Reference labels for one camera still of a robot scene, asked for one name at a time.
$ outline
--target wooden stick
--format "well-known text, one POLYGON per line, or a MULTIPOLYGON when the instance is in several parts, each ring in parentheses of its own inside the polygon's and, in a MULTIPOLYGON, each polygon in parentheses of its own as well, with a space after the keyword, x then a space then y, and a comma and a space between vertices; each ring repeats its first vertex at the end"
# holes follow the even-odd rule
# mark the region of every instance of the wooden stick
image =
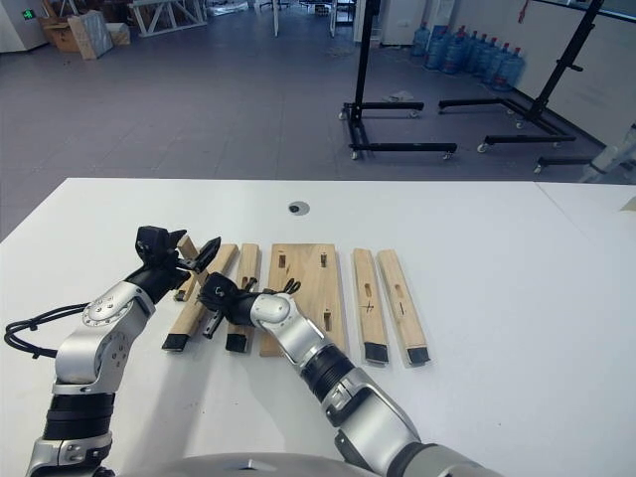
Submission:
MULTIPOLYGON (((259 276, 260 260, 258 245, 254 243, 244 243, 240 248, 240 260, 238 262, 238 288, 244 289, 252 278, 258 279, 259 276)), ((250 326, 239 326, 229 323, 226 350, 237 353, 246 353, 249 349, 253 331, 254 329, 250 326)))
POLYGON ((354 275, 358 296, 358 319, 365 344, 365 359, 372 363, 389 362, 387 335, 382 318, 382 303, 369 250, 354 249, 354 275))
POLYGON ((397 334, 408 362, 421 366, 429 361, 426 338, 421 329, 404 274, 395 250, 378 253, 378 263, 385 280, 397 334))
MULTIPOLYGON (((215 271, 218 273, 226 273, 238 250, 239 248, 233 243, 221 245, 215 259, 212 260, 212 263, 210 263, 200 275, 205 274, 207 277, 215 271)), ((199 324, 206 314, 206 307, 199 301, 200 290, 201 283, 195 283, 192 296, 183 310, 181 310, 177 321, 175 321, 170 333, 166 337, 162 349, 167 351, 183 351, 188 340, 197 332, 197 328, 199 328, 199 324)))

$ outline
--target white table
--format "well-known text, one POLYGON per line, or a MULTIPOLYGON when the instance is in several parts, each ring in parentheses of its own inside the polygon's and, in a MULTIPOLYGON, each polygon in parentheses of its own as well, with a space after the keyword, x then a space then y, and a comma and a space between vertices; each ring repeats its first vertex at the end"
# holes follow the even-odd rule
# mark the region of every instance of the white table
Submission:
MULTIPOLYGON (((393 247, 432 362, 405 368, 390 325, 392 362, 364 367, 424 441, 516 477, 632 475, 636 215, 617 210, 634 195, 532 183, 69 179, 0 245, 0 315, 6 323, 97 296, 138 265, 140 225, 187 228, 198 243, 259 243, 263 278, 273 242, 333 242, 360 364, 351 252, 393 247), (310 214, 290 215, 295 200, 310 214)), ((225 328, 183 355, 161 351, 180 306, 160 302, 134 345, 108 466, 251 450, 338 458, 334 429, 284 360, 257 348, 230 356, 225 328)), ((74 327, 69 319, 30 338, 55 347, 74 327)), ((0 370, 0 473, 17 476, 43 430, 53 361, 3 345, 0 370)))

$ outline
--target black cable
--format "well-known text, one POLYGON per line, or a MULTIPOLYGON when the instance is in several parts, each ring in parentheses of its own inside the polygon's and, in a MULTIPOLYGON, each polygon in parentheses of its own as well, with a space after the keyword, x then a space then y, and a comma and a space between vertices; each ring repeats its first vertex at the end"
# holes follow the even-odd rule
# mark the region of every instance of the black cable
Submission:
POLYGON ((52 350, 50 348, 40 348, 38 346, 35 346, 28 341, 18 338, 16 336, 16 333, 27 329, 30 331, 37 331, 38 326, 40 325, 44 325, 45 323, 50 323, 52 321, 65 318, 67 316, 81 313, 87 305, 88 303, 80 303, 78 305, 63 306, 60 308, 56 308, 55 310, 47 311, 46 313, 42 313, 41 315, 38 315, 29 320, 15 321, 13 323, 9 323, 5 328, 4 341, 7 345, 15 348, 18 351, 32 354, 34 360, 38 359, 41 356, 54 358, 58 354, 58 350, 52 350))

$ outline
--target black end cap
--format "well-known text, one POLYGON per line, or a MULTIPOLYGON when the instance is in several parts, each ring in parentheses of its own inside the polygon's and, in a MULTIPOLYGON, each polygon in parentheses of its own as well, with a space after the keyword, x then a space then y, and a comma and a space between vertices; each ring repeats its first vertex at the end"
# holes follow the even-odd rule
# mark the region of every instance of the black end cap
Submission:
POLYGON ((430 358, 428 358, 428 349, 425 347, 411 348, 407 351, 408 360, 414 366, 424 366, 427 361, 430 361, 430 358))
POLYGON ((247 336, 232 333, 228 335, 226 350, 234 353, 245 353, 247 351, 247 336))
POLYGON ((365 343, 365 359, 374 363, 388 363, 389 351, 387 345, 378 343, 365 343))
POLYGON ((161 349, 166 351, 183 351, 189 339, 190 336, 188 335, 176 335, 171 333, 166 337, 166 341, 163 342, 161 349))

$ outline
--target cardboard box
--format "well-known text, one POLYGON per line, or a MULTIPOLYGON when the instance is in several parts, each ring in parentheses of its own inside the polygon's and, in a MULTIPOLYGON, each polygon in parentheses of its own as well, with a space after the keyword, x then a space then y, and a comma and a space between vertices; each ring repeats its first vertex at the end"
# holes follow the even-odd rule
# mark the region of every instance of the cardboard box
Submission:
POLYGON ((112 48, 112 40, 101 12, 91 10, 84 15, 69 17, 68 22, 78 42, 81 57, 85 60, 96 60, 112 48))
POLYGON ((57 20, 55 18, 38 17, 38 23, 40 24, 40 27, 42 28, 42 32, 44 33, 44 36, 46 37, 47 41, 51 45, 54 45, 56 43, 56 39, 54 38, 51 30, 49 30, 47 27, 60 23, 60 20, 57 20))
POLYGON ((125 23, 106 23, 106 29, 115 47, 130 45, 130 28, 125 23))
POLYGON ((55 23, 45 27, 53 38, 58 50, 65 53, 78 53, 80 46, 68 23, 55 23))

